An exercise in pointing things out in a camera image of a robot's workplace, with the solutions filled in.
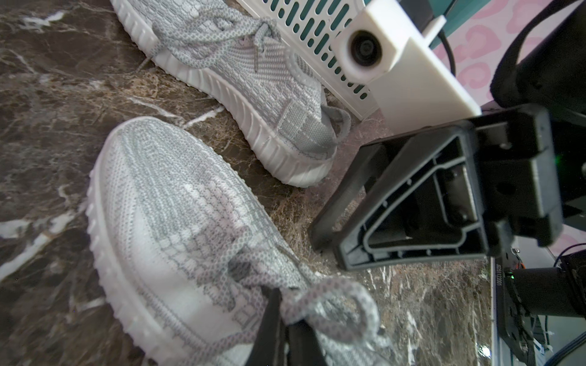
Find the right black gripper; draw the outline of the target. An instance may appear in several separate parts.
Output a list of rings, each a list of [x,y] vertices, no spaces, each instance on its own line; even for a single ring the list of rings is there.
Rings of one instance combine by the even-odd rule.
[[[464,120],[360,147],[343,191],[366,195],[332,240],[341,268],[478,259],[489,252],[487,234],[499,249],[515,236],[540,247],[557,240],[562,200],[549,112],[521,105],[472,123],[476,131]]]

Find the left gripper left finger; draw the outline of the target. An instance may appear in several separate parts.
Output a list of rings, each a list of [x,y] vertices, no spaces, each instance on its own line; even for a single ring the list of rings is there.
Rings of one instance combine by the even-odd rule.
[[[266,289],[268,303],[246,366],[282,366],[285,364],[286,327],[282,321],[279,288]]]

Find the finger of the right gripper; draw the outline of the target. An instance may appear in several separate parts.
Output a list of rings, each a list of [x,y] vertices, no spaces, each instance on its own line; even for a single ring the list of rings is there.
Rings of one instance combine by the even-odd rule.
[[[361,146],[337,190],[310,225],[316,251],[392,251],[403,247],[399,209],[412,194],[412,140]]]

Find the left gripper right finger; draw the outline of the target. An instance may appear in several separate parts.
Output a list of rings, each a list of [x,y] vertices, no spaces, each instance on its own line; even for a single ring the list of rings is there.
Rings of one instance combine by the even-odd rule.
[[[314,329],[304,320],[287,329],[289,366],[327,366]]]

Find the grey knit sneaker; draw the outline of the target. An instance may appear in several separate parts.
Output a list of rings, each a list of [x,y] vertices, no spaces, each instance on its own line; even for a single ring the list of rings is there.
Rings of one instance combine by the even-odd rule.
[[[132,41],[167,74],[230,112],[265,170],[307,188],[330,172],[352,119],[327,103],[276,23],[223,1],[114,1]]]
[[[245,181],[192,134],[155,117],[118,125],[87,196],[106,300],[157,364],[245,364],[272,289],[283,323],[308,323],[326,364],[388,364],[369,291],[314,274]]]

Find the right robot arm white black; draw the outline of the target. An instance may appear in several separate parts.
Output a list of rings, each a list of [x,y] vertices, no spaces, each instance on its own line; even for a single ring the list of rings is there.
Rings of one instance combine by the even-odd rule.
[[[527,57],[529,33],[568,6],[554,1],[497,66],[496,112],[360,147],[309,229],[315,251],[357,271],[497,257],[518,236],[549,246],[585,226],[585,5]]]

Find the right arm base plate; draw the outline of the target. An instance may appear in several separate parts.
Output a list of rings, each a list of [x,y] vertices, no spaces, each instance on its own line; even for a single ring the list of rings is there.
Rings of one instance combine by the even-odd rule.
[[[530,314],[511,294],[513,271],[524,265],[516,251],[491,260],[493,365],[544,365],[549,351],[542,318]]]

